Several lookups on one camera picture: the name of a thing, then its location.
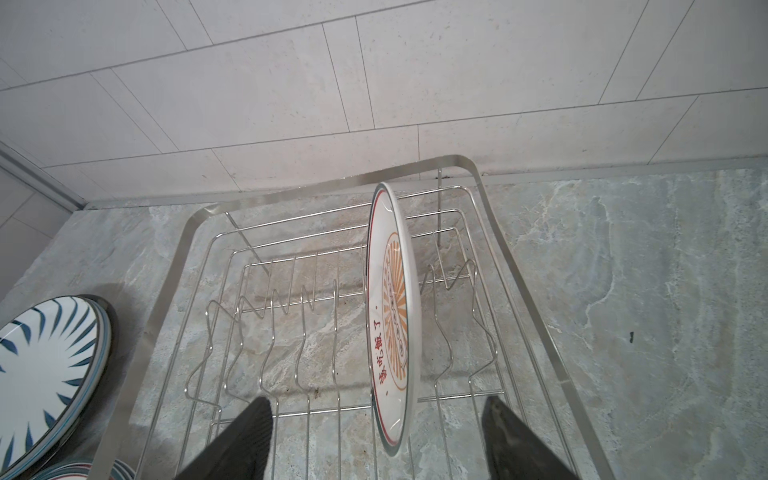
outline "plate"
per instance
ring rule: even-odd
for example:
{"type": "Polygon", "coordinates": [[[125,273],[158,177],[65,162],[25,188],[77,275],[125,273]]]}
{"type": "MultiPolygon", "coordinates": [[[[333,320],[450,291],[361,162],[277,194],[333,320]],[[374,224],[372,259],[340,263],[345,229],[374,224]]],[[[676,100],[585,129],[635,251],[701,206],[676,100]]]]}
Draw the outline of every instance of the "plate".
{"type": "Polygon", "coordinates": [[[422,359],[422,302],[406,219],[389,185],[373,193],[366,261],[372,404],[384,449],[408,438],[422,359]]]}
{"type": "MultiPolygon", "coordinates": [[[[91,460],[70,460],[54,465],[38,473],[31,480],[65,480],[68,478],[87,478],[93,466],[91,460]]],[[[110,480],[133,480],[136,472],[119,458],[114,461],[110,480]]]]}
{"type": "Polygon", "coordinates": [[[39,460],[78,420],[106,365],[107,313],[61,296],[0,329],[0,480],[39,460]]]}

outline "wire rack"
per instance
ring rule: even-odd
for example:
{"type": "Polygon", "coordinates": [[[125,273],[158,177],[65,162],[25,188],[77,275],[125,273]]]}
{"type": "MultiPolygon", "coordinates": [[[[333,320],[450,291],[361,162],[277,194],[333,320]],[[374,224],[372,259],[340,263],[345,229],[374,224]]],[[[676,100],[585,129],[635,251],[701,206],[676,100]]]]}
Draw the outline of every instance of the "wire rack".
{"type": "Polygon", "coordinates": [[[551,366],[525,333],[472,190],[399,202],[423,310],[407,449],[385,453],[371,411],[370,202],[244,225],[226,212],[231,228],[213,235],[198,267],[137,478],[175,475],[257,396],[270,398],[275,418],[269,478],[487,478],[479,412],[490,395],[577,475],[597,478],[568,404],[548,387],[551,366]],[[172,454],[157,447],[162,438],[175,442],[172,454]]]}

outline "marble countertop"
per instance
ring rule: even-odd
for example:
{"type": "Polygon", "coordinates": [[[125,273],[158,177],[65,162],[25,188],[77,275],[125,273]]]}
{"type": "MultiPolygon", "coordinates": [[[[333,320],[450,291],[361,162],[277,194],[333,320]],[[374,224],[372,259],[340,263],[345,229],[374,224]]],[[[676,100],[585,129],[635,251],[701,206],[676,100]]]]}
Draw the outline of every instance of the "marble countertop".
{"type": "MultiPolygon", "coordinates": [[[[617,478],[764,476],[768,170],[488,190],[617,478]]],[[[276,219],[352,200],[321,197],[250,215],[276,219]]],[[[95,451],[181,229],[198,208],[76,212],[0,303],[2,318],[10,319],[47,298],[92,293],[118,312],[114,357],[82,426],[59,456],[95,451]]],[[[226,228],[219,217],[201,233],[226,228]]],[[[193,253],[199,253],[207,240],[195,242],[193,253]]],[[[185,274],[180,288],[188,288],[190,279],[185,274]]],[[[180,316],[182,300],[174,299],[169,317],[180,316]]],[[[173,336],[170,330],[161,334],[158,345],[166,347],[155,353],[148,375],[162,375],[161,359],[173,336]]],[[[513,339],[510,346],[519,347],[513,339]]],[[[145,434],[150,404],[134,410],[136,435],[145,434]]],[[[345,428],[356,432],[362,428],[356,421],[345,428]]],[[[319,428],[330,425],[323,421],[319,428]]],[[[366,432],[369,426],[356,435],[366,432]]],[[[423,458],[428,447],[442,445],[428,439],[422,444],[414,449],[423,458]]],[[[320,455],[314,448],[313,455],[320,455]]],[[[121,455],[135,460],[136,447],[124,445],[121,455]]],[[[416,463],[415,476],[428,478],[429,465],[416,463]]],[[[454,467],[457,478],[471,478],[475,468],[454,467]]],[[[351,476],[370,474],[365,462],[344,468],[351,476]]]]}

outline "tile wall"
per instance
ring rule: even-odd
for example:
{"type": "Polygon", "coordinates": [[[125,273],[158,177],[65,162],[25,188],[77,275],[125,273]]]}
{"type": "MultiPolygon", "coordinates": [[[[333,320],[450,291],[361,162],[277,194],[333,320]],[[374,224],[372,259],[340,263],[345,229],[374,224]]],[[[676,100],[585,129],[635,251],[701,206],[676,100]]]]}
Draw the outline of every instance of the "tile wall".
{"type": "Polygon", "coordinates": [[[0,300],[70,213],[0,170],[0,300]]]}
{"type": "Polygon", "coordinates": [[[8,0],[0,141],[86,200],[764,155],[765,25],[764,0],[8,0]]]}

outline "metal wire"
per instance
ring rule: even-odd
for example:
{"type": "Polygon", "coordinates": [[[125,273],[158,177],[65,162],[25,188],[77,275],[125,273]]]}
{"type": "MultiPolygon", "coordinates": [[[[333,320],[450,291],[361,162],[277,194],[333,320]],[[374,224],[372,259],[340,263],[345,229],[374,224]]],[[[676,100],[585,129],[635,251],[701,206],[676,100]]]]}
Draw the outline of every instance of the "metal wire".
{"type": "MultiPolygon", "coordinates": [[[[502,395],[505,397],[505,400],[508,404],[510,404],[511,397],[509,395],[509,392],[506,387],[506,381],[505,381],[505,373],[509,376],[509,379],[511,381],[512,390],[514,393],[514,400],[517,406],[517,411],[521,415],[524,422],[528,422],[528,417],[525,411],[524,403],[522,402],[521,392],[520,392],[520,385],[518,384],[517,379],[515,378],[515,374],[512,368],[512,364],[508,358],[508,353],[505,348],[505,344],[500,339],[502,338],[502,333],[499,328],[499,318],[498,318],[498,312],[496,311],[494,301],[492,298],[492,294],[488,289],[488,283],[486,280],[486,276],[483,272],[483,269],[480,267],[478,263],[478,251],[476,249],[475,241],[473,240],[473,235],[471,233],[470,225],[468,224],[467,217],[461,209],[457,208],[443,208],[443,204],[445,203],[444,194],[450,190],[457,191],[460,194],[466,194],[466,196],[469,197],[472,206],[474,207],[474,211],[476,214],[477,221],[480,223],[482,236],[485,238],[485,244],[488,246],[490,250],[490,255],[492,260],[494,261],[494,265],[496,267],[496,273],[499,275],[499,277],[502,279],[502,283],[505,287],[505,292],[507,293],[507,298],[511,307],[511,310],[513,314],[515,315],[515,320],[518,324],[518,327],[521,331],[521,335],[525,341],[525,345],[528,351],[528,355],[531,359],[531,364],[534,366],[534,371],[536,372],[538,381],[541,384],[542,392],[544,393],[545,401],[548,404],[548,409],[553,417],[554,424],[556,429],[558,430],[558,436],[560,437],[564,451],[566,452],[566,461],[571,463],[571,467],[575,470],[575,462],[572,458],[571,450],[568,445],[568,442],[565,440],[565,435],[562,431],[561,423],[558,420],[556,411],[554,410],[554,406],[551,403],[551,398],[547,392],[546,385],[544,384],[544,380],[542,378],[540,369],[538,368],[538,364],[536,363],[535,355],[532,351],[532,348],[529,346],[529,342],[527,339],[527,336],[525,335],[525,331],[522,328],[522,324],[520,320],[518,319],[517,309],[516,305],[514,304],[513,299],[511,298],[511,294],[508,292],[508,286],[505,283],[504,277],[501,275],[499,271],[498,261],[495,259],[495,255],[493,252],[493,248],[491,244],[488,242],[488,236],[485,232],[485,227],[482,224],[482,219],[479,215],[479,211],[477,209],[477,206],[474,202],[474,199],[472,198],[472,193],[463,187],[440,187],[438,189],[432,189],[427,190],[425,192],[419,192],[416,194],[408,194],[403,195],[400,197],[401,200],[406,200],[410,198],[415,198],[419,196],[428,196],[428,195],[436,195],[437,202],[438,202],[438,210],[435,211],[423,211],[414,213],[407,218],[411,221],[418,221],[420,219],[429,219],[430,217],[436,217],[437,220],[437,226],[438,228],[430,229],[427,231],[418,231],[415,232],[415,234],[412,235],[412,238],[418,239],[423,237],[431,237],[432,245],[434,247],[435,251],[435,257],[436,257],[436,264],[428,264],[427,265],[427,271],[425,272],[422,282],[420,282],[421,286],[421,292],[424,293],[425,288],[428,285],[432,286],[432,319],[435,321],[436,326],[438,327],[440,333],[442,334],[442,338],[445,341],[447,352],[448,352],[448,362],[445,366],[445,368],[435,377],[434,381],[434,396],[426,396],[426,397],[420,397],[419,403],[430,403],[434,402],[435,407],[437,410],[437,415],[439,418],[439,426],[440,426],[440,433],[442,436],[442,447],[444,449],[445,453],[445,463],[446,468],[448,470],[449,478],[453,479],[453,471],[452,471],[452,461],[451,461],[451,455],[449,454],[449,441],[448,436],[446,435],[446,428],[445,428],[445,416],[444,416],[444,402],[451,402],[459,399],[471,399],[473,410],[474,410],[474,417],[475,421],[477,423],[478,430],[480,431],[480,436],[482,438],[482,427],[480,423],[480,416],[477,406],[477,397],[479,396],[487,396],[487,395],[502,395]],[[442,228],[442,224],[446,222],[446,219],[449,217],[455,217],[457,219],[454,226],[442,228]],[[454,269],[454,273],[448,274],[447,272],[452,269],[446,268],[444,255],[445,251],[444,249],[450,249],[452,242],[449,242],[447,240],[451,240],[452,238],[457,239],[455,242],[456,245],[456,251],[459,252],[461,257],[461,263],[456,264],[455,267],[458,267],[458,269],[454,269]],[[463,298],[456,295],[449,296],[452,302],[455,302],[456,308],[466,308],[468,313],[468,320],[471,320],[471,323],[476,325],[480,330],[482,331],[482,335],[485,336],[486,342],[488,344],[488,361],[483,361],[482,365],[479,366],[479,368],[473,369],[471,373],[468,374],[466,377],[467,379],[467,385],[469,392],[460,392],[460,393],[440,393],[439,383],[440,380],[443,378],[443,376],[450,372],[452,370],[452,367],[454,365],[454,350],[452,347],[452,342],[449,339],[449,336],[446,334],[445,330],[443,329],[443,325],[439,319],[439,312],[438,312],[438,300],[437,300],[437,286],[439,284],[442,284],[445,292],[448,292],[452,290],[455,286],[464,284],[466,282],[467,287],[470,290],[470,298],[469,302],[464,303],[463,298]],[[481,303],[481,297],[485,300],[485,303],[481,303]],[[491,329],[487,322],[486,322],[486,313],[490,315],[491,318],[491,325],[493,325],[493,329],[491,329]],[[500,364],[500,357],[498,354],[498,350],[502,351],[501,359],[503,359],[503,367],[500,364]],[[498,384],[501,388],[498,389],[480,389],[477,385],[476,378],[479,374],[481,374],[483,371],[485,371],[488,367],[494,366],[495,371],[495,378],[498,384]]],[[[259,243],[257,245],[253,245],[244,235],[244,232],[247,232],[249,230],[255,230],[255,229],[266,229],[268,227],[275,227],[278,225],[283,225],[288,222],[297,222],[301,220],[306,220],[309,218],[315,218],[322,215],[333,215],[333,214],[339,214],[348,210],[352,209],[360,209],[361,211],[365,211],[367,208],[369,208],[370,203],[366,204],[356,204],[348,207],[341,207],[331,210],[325,210],[323,212],[318,212],[314,214],[307,214],[307,215],[301,215],[291,218],[286,218],[283,220],[277,220],[273,222],[267,222],[262,223],[259,225],[253,225],[253,226],[246,226],[246,227],[239,227],[237,223],[235,223],[234,219],[227,213],[228,220],[235,226],[235,230],[227,231],[223,233],[219,233],[216,235],[211,242],[208,245],[205,258],[200,266],[200,272],[198,274],[197,278],[197,285],[194,287],[192,297],[190,298],[190,302],[188,304],[187,312],[184,316],[184,321],[182,323],[182,329],[179,333],[179,341],[177,341],[177,345],[174,347],[174,351],[172,352],[172,357],[170,361],[170,369],[173,369],[174,364],[176,362],[177,354],[178,354],[178,344],[180,342],[180,339],[182,335],[184,334],[184,330],[186,329],[187,325],[187,319],[190,316],[190,311],[192,310],[192,306],[195,302],[195,298],[197,296],[197,293],[199,291],[200,283],[203,278],[203,271],[206,268],[208,264],[209,256],[211,255],[211,252],[216,252],[216,250],[213,249],[214,243],[219,240],[220,238],[223,238],[227,235],[231,235],[235,233],[237,236],[241,238],[241,240],[245,243],[246,247],[240,250],[232,251],[230,250],[229,258],[227,260],[226,267],[224,268],[223,272],[221,272],[220,275],[220,287],[218,290],[218,295],[216,300],[210,300],[207,304],[207,308],[205,309],[205,321],[206,321],[206,334],[207,334],[207,342],[206,347],[202,355],[201,361],[196,364],[192,372],[187,376],[187,381],[185,383],[184,387],[184,395],[187,399],[190,400],[190,412],[189,416],[187,417],[187,426],[184,433],[184,437],[181,441],[181,449],[180,449],[180,458],[178,459],[176,472],[178,472],[179,468],[181,468],[184,463],[189,459],[187,455],[187,448],[189,445],[189,439],[190,439],[190,431],[192,429],[192,425],[195,422],[196,415],[199,415],[197,412],[197,406],[198,405],[205,405],[210,407],[210,420],[207,422],[207,437],[205,444],[207,445],[208,442],[211,441],[211,439],[218,434],[220,431],[220,427],[222,425],[227,425],[228,423],[232,422],[233,418],[222,418],[222,411],[223,411],[223,401],[222,401],[222,393],[225,396],[229,396],[233,399],[238,399],[241,402],[249,402],[253,400],[253,396],[244,396],[242,394],[239,394],[237,392],[236,384],[237,382],[233,381],[232,375],[235,371],[236,365],[238,365],[241,354],[243,353],[244,349],[244,343],[246,341],[246,337],[243,334],[243,315],[246,313],[254,313],[256,315],[257,321],[265,320],[267,319],[266,315],[267,312],[270,313],[269,321],[270,321],[270,329],[271,329],[271,337],[268,347],[266,348],[266,352],[264,352],[264,357],[261,362],[261,367],[258,372],[258,379],[257,379],[257,385],[259,391],[268,396],[272,402],[275,405],[275,411],[273,414],[274,417],[274,426],[273,426],[273,444],[270,451],[270,457],[271,457],[271,471],[270,471],[270,477],[272,479],[275,478],[276,474],[276,455],[277,455],[277,444],[281,440],[282,436],[279,436],[280,430],[280,419],[285,419],[289,417],[298,417],[298,416],[306,416],[306,427],[305,427],[305,439],[304,439],[304,478],[309,478],[309,463],[310,463],[310,419],[313,415],[324,415],[324,414],[336,414],[336,455],[338,457],[337,459],[337,478],[341,479],[343,477],[342,473],[342,444],[343,444],[343,432],[342,432],[342,413],[343,412],[359,412],[359,411],[366,411],[368,410],[370,412],[371,417],[371,442],[374,448],[371,449],[372,456],[373,456],[373,465],[372,465],[372,471],[373,471],[373,477],[378,478],[379,476],[379,461],[378,461],[378,448],[377,445],[377,431],[376,431],[376,424],[375,419],[373,418],[371,404],[363,404],[363,405],[343,405],[342,396],[341,396],[341,388],[339,386],[337,376],[338,376],[338,370],[337,370],[337,354],[338,354],[338,335],[339,335],[339,301],[340,300],[355,300],[355,301],[362,301],[363,305],[365,306],[365,301],[367,299],[367,293],[366,293],[366,278],[365,278],[365,269],[364,269],[364,262],[365,262],[365,254],[364,249],[366,249],[366,245],[364,243],[358,243],[353,244],[351,246],[339,246],[339,247],[327,247],[324,249],[315,249],[310,252],[301,251],[303,248],[303,245],[305,245],[304,242],[307,240],[322,240],[327,238],[328,242],[333,245],[332,238],[335,238],[338,235],[341,234],[349,234],[349,233],[361,233],[364,232],[365,229],[367,229],[368,224],[352,224],[347,226],[341,226],[337,228],[333,228],[330,230],[324,230],[320,232],[311,232],[311,233],[305,233],[304,235],[298,235],[298,236],[292,236],[287,238],[281,238],[278,240],[270,240],[264,243],[259,243]],[[274,256],[274,258],[269,258],[271,255],[268,254],[270,251],[270,247],[289,247],[295,245],[295,250],[298,251],[297,254],[288,255],[288,256],[274,256]],[[252,263],[246,263],[242,269],[240,270],[239,278],[237,279],[237,294],[235,296],[235,301],[233,303],[233,312],[230,312],[225,306],[223,305],[223,294],[225,292],[225,286],[227,285],[227,279],[229,277],[230,269],[233,267],[233,259],[239,258],[241,254],[253,254],[253,257],[257,260],[256,262],[252,263]],[[360,290],[355,290],[354,288],[346,289],[343,291],[342,285],[339,282],[341,268],[343,264],[343,255],[356,255],[358,256],[358,262],[359,265],[361,265],[363,268],[362,275],[359,276],[359,280],[355,282],[353,286],[357,286],[360,288],[360,290]],[[320,258],[327,259],[332,261],[335,264],[335,272],[331,273],[331,275],[328,275],[328,270],[323,271],[323,278],[330,278],[332,281],[330,283],[332,284],[332,291],[329,294],[321,294],[320,296],[317,296],[317,281],[318,281],[318,261],[320,258]],[[297,262],[306,262],[306,261],[313,261],[313,278],[312,278],[312,286],[311,289],[307,289],[305,284],[302,284],[299,288],[299,296],[296,298],[293,295],[293,283],[294,283],[294,277],[296,276],[296,263],[297,262]],[[281,265],[287,265],[290,266],[290,278],[288,279],[288,287],[285,296],[281,296],[280,294],[280,288],[277,285],[277,281],[274,278],[275,272],[278,270],[277,267],[281,265]],[[263,281],[261,283],[257,283],[255,287],[249,286],[249,281],[254,275],[254,269],[258,269],[259,271],[263,271],[266,274],[266,281],[263,281]],[[256,295],[257,290],[261,290],[263,293],[256,295]],[[306,323],[306,311],[305,308],[308,306],[310,308],[310,312],[313,312],[315,314],[318,314],[316,311],[316,305],[318,302],[324,303],[324,302],[331,302],[332,306],[329,308],[329,312],[331,315],[331,319],[333,320],[333,350],[331,352],[331,365],[330,365],[330,374],[333,380],[333,388],[336,390],[336,406],[335,408],[323,408],[323,409],[312,409],[312,403],[311,403],[311,392],[312,387],[310,386],[303,386],[300,381],[300,362],[302,360],[302,355],[304,354],[305,345],[307,341],[307,323],[306,323]],[[277,383],[279,380],[276,380],[275,383],[271,386],[268,386],[265,382],[265,373],[267,371],[267,366],[269,365],[270,356],[273,353],[273,349],[275,347],[276,342],[276,311],[280,312],[282,317],[287,317],[290,314],[290,308],[292,306],[300,306],[300,321],[301,321],[301,339],[300,339],[300,346],[298,348],[298,352],[296,354],[294,368],[293,368],[293,383],[298,388],[299,392],[303,394],[304,397],[306,397],[306,408],[300,411],[295,412],[280,412],[281,408],[281,399],[280,395],[278,395],[278,388],[277,383]],[[202,395],[202,385],[204,382],[204,377],[207,374],[206,367],[208,364],[209,359],[211,358],[211,355],[214,351],[214,347],[216,347],[216,342],[214,340],[214,335],[216,332],[218,319],[219,319],[219,312],[223,312],[224,317],[226,317],[230,321],[229,330],[227,334],[227,341],[224,344],[223,347],[223,356],[221,360],[221,366],[219,369],[218,374],[215,374],[213,379],[216,380],[216,388],[215,393],[213,395],[213,398],[207,398],[206,396],[202,395]],[[237,334],[237,339],[233,342],[233,338],[237,334]],[[193,378],[197,376],[197,382],[194,387],[191,387],[190,384],[193,380],[193,378]]],[[[478,355],[478,353],[475,353],[475,356],[477,358],[482,358],[482,356],[478,355]]],[[[371,369],[371,359],[370,355],[368,355],[368,361],[369,361],[369,377],[370,377],[370,369],[371,369]]],[[[163,398],[166,395],[166,391],[168,388],[168,379],[170,378],[170,369],[166,377],[166,381],[163,384],[161,395],[160,395],[160,401],[158,403],[157,411],[154,413],[153,420],[150,426],[150,438],[147,440],[147,444],[144,447],[144,451],[142,453],[142,456],[139,461],[139,466],[137,467],[137,478],[140,478],[140,473],[142,472],[143,463],[144,463],[144,456],[147,451],[147,446],[149,445],[151,441],[151,435],[154,429],[157,425],[158,420],[158,413],[162,406],[163,398]]],[[[413,461],[413,450],[411,446],[411,441],[408,439],[408,460],[409,460],[409,466],[410,466],[410,476],[412,478],[415,478],[415,464],[413,461]]]]}

